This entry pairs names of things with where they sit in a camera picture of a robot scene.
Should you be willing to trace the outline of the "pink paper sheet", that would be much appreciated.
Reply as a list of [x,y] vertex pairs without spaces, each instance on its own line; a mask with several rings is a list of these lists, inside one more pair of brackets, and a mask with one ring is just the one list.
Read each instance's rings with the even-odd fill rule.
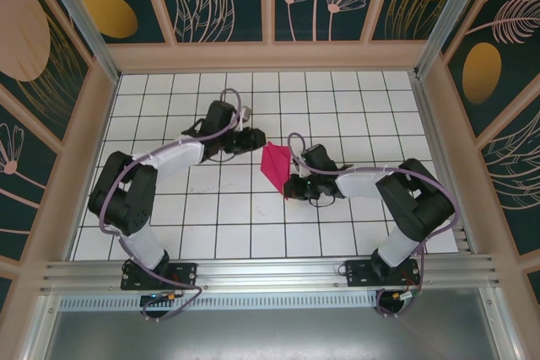
[[290,179],[291,160],[288,147],[268,142],[262,148],[261,172],[282,196],[284,186]]

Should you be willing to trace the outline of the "grey metal sheet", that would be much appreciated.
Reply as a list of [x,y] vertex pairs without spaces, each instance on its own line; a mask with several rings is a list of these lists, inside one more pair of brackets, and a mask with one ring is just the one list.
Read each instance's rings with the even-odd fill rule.
[[499,360],[481,320],[388,320],[370,309],[61,313],[45,360]]

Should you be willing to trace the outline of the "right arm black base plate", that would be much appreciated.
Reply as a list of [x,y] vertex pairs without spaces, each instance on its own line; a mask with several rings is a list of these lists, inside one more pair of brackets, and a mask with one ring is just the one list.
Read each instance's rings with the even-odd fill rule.
[[351,260],[344,265],[349,287],[406,287],[420,283],[419,264],[415,259],[382,270],[376,270],[371,260]]

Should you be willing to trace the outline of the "long aluminium mounting rail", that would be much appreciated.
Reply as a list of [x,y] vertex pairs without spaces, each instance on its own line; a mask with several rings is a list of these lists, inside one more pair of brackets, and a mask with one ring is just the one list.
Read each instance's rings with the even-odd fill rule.
[[[208,293],[277,293],[345,290],[340,258],[202,260],[196,284]],[[57,261],[46,264],[38,288],[43,293],[116,293],[121,261]],[[489,255],[427,255],[426,289],[496,287],[500,284]]]

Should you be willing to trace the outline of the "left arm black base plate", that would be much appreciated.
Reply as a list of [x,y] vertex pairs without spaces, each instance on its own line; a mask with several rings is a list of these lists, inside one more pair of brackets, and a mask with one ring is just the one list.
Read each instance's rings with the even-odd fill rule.
[[[165,291],[176,286],[162,282],[149,275],[139,265],[131,260],[122,264],[122,277],[120,289],[122,291]],[[194,286],[197,276],[195,263],[167,263],[158,266],[154,272],[163,278]]]

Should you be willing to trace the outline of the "aluminium frame post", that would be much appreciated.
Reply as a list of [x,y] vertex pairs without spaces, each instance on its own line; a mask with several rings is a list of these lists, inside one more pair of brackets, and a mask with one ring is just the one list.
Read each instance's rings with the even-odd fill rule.
[[446,2],[414,67],[414,75],[418,81],[422,80],[431,69],[468,2],[469,0]]
[[81,34],[94,52],[94,56],[103,67],[107,77],[114,84],[118,84],[120,71],[115,64],[101,33],[97,30],[94,21],[84,6],[83,1],[62,0],[62,4],[73,16],[74,23],[79,27]]

